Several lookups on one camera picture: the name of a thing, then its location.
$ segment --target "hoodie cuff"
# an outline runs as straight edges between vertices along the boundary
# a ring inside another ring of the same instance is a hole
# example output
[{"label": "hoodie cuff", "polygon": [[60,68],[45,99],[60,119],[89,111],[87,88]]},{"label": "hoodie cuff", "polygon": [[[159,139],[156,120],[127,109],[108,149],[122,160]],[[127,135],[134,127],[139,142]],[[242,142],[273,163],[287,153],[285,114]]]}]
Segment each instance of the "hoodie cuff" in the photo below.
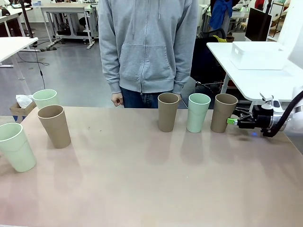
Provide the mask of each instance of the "hoodie cuff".
[{"label": "hoodie cuff", "polygon": [[115,82],[115,83],[111,83],[109,84],[110,89],[112,90],[112,94],[117,94],[121,92],[121,88],[119,85],[119,81]]},{"label": "hoodie cuff", "polygon": [[174,93],[174,94],[180,94],[182,88],[183,88],[183,85],[174,83],[174,89],[172,90],[172,93]]}]

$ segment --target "hoodie zipper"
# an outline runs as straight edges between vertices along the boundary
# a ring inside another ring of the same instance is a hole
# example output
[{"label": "hoodie zipper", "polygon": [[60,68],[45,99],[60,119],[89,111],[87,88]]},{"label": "hoodie zipper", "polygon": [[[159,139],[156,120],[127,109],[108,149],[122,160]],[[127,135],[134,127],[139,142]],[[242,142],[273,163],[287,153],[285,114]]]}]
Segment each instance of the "hoodie zipper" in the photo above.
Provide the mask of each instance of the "hoodie zipper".
[{"label": "hoodie zipper", "polygon": [[145,41],[144,41],[144,63],[143,68],[141,72],[141,78],[140,78],[140,84],[141,84],[141,95],[143,94],[143,86],[142,86],[142,80],[143,80],[143,71],[145,67],[145,61],[146,61],[146,45],[147,45],[147,26],[148,26],[148,17],[149,17],[149,6],[150,6],[150,0],[147,0],[147,19],[146,19],[146,29],[145,29]]}]

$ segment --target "hoodie sleeve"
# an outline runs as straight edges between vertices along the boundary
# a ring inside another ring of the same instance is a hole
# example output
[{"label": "hoodie sleeve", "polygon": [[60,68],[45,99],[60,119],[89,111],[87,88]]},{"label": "hoodie sleeve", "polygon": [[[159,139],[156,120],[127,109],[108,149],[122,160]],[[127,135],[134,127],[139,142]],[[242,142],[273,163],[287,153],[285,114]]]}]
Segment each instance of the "hoodie sleeve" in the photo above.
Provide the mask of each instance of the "hoodie sleeve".
[{"label": "hoodie sleeve", "polygon": [[191,63],[195,46],[198,19],[197,0],[187,0],[181,20],[177,25],[174,53],[176,76],[173,93],[180,94],[183,85],[190,76]]},{"label": "hoodie sleeve", "polygon": [[116,47],[111,0],[99,1],[99,43],[103,74],[113,94],[121,92],[119,60]]}]

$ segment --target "brown paper cup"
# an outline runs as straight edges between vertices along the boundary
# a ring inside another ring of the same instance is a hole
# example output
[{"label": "brown paper cup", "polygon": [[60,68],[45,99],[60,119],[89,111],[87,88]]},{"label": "brown paper cup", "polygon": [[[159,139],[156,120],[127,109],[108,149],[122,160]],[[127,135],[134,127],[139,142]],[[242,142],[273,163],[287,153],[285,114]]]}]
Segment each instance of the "brown paper cup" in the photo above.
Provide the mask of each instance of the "brown paper cup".
[{"label": "brown paper cup", "polygon": [[173,93],[163,93],[158,96],[159,129],[170,132],[174,129],[179,97]]},{"label": "brown paper cup", "polygon": [[218,94],[214,102],[214,112],[210,129],[223,133],[227,127],[227,118],[230,118],[236,108],[238,99],[229,94]]},{"label": "brown paper cup", "polygon": [[62,106],[46,106],[39,110],[38,117],[55,148],[65,148],[70,145],[70,132]]}]

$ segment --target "jeans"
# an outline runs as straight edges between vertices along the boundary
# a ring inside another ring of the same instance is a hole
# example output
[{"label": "jeans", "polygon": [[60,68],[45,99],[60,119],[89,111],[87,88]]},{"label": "jeans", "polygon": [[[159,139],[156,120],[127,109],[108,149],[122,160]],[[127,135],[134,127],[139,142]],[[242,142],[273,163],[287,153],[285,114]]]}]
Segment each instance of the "jeans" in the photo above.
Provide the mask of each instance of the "jeans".
[{"label": "jeans", "polygon": [[121,88],[124,108],[158,108],[158,96],[160,93],[141,94]]}]

